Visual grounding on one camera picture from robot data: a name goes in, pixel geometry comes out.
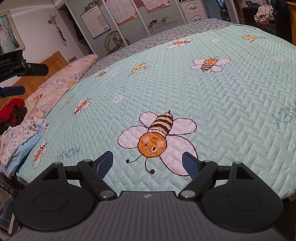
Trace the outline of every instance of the bee antenna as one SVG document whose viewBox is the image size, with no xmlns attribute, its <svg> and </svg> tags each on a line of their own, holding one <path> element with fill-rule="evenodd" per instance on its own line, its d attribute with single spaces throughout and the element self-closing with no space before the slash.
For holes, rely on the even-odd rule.
<svg viewBox="0 0 296 241">
<path fill-rule="evenodd" d="M 150 174 L 154 174 L 154 173 L 155 173 L 155 170 L 154 170 L 154 169 L 151 169 L 150 171 L 148 171 L 148 169 L 147 169 L 147 166 L 146 166 L 147 159 L 148 159 L 148 157 L 147 157 L 146 160 L 145 160 L 145 169 L 146 169 L 146 171 L 149 172 Z"/>
<path fill-rule="evenodd" d="M 129 159 L 126 160 L 126 163 L 131 163 L 131 162 L 134 162 L 134 161 L 129 161 Z"/>
</svg>

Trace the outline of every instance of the red clothing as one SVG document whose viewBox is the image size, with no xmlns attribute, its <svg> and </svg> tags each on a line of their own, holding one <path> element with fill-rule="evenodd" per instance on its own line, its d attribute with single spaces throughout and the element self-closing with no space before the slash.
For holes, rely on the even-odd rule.
<svg viewBox="0 0 296 241">
<path fill-rule="evenodd" d="M 9 119 L 11 112 L 14 110 L 14 106 L 17 105 L 19 108 L 25 106 L 25 101 L 20 98 L 14 98 L 9 103 L 7 103 L 1 110 L 0 110 L 0 123 L 6 122 Z M 16 113 L 13 114 L 12 118 L 9 122 L 15 123 L 16 122 Z"/>
</svg>

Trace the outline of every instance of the white drawer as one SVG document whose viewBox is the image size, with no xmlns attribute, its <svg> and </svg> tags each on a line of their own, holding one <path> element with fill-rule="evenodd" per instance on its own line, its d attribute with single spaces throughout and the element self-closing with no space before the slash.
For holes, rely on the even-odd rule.
<svg viewBox="0 0 296 241">
<path fill-rule="evenodd" d="M 185 18 L 188 23 L 192 23 L 198 20 L 206 19 L 207 15 L 205 14 L 205 12 L 197 12 L 197 13 L 185 15 Z"/>
<path fill-rule="evenodd" d="M 190 2 L 180 3 L 180 6 L 185 15 L 195 13 L 195 12 L 202 12 L 204 11 L 202 3 L 200 0 L 193 0 Z"/>
</svg>

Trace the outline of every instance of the wedding photo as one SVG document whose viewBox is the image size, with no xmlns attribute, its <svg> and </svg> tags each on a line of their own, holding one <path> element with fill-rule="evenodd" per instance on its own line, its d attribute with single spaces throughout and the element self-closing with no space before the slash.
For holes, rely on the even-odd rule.
<svg viewBox="0 0 296 241">
<path fill-rule="evenodd" d="M 13 51 L 19 47 L 8 22 L 7 15 L 0 17 L 0 46 L 0 54 Z"/>
</svg>

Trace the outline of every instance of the picture frame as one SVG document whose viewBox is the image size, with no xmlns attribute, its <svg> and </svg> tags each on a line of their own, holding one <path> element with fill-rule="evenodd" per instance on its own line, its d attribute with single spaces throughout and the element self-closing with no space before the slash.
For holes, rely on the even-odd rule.
<svg viewBox="0 0 296 241">
<path fill-rule="evenodd" d="M 23 50 L 25 45 L 15 27 L 10 11 L 0 13 L 0 54 Z"/>
</svg>

